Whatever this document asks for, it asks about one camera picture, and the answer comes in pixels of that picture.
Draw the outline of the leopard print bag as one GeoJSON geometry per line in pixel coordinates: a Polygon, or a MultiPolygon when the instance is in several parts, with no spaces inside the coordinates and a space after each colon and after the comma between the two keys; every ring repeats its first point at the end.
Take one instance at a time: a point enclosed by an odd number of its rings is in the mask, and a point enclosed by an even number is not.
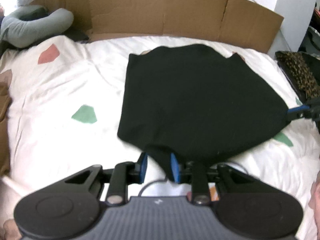
{"type": "Polygon", "coordinates": [[[277,51],[275,56],[302,102],[319,97],[319,56],[291,51],[277,51]]]}

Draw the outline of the white bear print bedsheet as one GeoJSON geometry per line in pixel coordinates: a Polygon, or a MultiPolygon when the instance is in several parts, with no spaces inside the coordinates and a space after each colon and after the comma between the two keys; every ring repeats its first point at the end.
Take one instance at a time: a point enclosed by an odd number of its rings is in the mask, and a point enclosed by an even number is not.
{"type": "MultiPolygon", "coordinates": [[[[58,36],[28,50],[7,50],[2,79],[12,98],[7,117],[10,173],[1,178],[1,222],[25,195],[94,164],[112,168],[139,151],[117,137],[129,55],[191,38],[130,37],[76,43],[58,36]]],[[[308,119],[234,158],[236,168],[295,196],[304,208],[298,239],[316,239],[310,208],[319,172],[319,132],[308,119]]]]}

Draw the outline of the brown cardboard sheet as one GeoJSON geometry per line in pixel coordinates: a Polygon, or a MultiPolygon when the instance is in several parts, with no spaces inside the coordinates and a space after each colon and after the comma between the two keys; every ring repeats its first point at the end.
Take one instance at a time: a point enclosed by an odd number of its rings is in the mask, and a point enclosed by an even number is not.
{"type": "Polygon", "coordinates": [[[248,0],[34,0],[49,12],[74,15],[73,27],[92,41],[174,36],[269,51],[282,16],[248,0]]]}

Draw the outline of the brown cloth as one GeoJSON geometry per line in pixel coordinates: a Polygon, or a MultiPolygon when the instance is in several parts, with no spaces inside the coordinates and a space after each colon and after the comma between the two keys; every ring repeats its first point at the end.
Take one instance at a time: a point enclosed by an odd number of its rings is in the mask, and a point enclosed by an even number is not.
{"type": "Polygon", "coordinates": [[[6,70],[1,73],[1,105],[0,105],[0,165],[1,176],[10,171],[10,150],[9,150],[9,136],[8,136],[8,120],[7,110],[12,102],[9,94],[9,87],[12,81],[12,71],[6,70]]]}

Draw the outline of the black garment with printed lining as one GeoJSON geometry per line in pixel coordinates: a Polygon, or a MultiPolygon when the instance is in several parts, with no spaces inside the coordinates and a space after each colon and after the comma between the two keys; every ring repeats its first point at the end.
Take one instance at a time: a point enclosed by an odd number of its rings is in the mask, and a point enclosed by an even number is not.
{"type": "Polygon", "coordinates": [[[211,167],[278,134],[288,109],[238,54],[158,47],[129,55],[118,138],[172,178],[172,154],[211,167]]]}

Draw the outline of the grey neck pillow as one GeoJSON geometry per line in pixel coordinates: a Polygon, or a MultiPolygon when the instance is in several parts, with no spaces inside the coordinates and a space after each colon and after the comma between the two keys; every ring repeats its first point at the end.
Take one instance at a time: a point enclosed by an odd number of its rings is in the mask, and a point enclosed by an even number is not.
{"type": "Polygon", "coordinates": [[[23,6],[3,18],[1,41],[16,48],[25,48],[62,34],[72,26],[73,21],[73,13],[63,8],[48,13],[41,5],[23,6]]]}

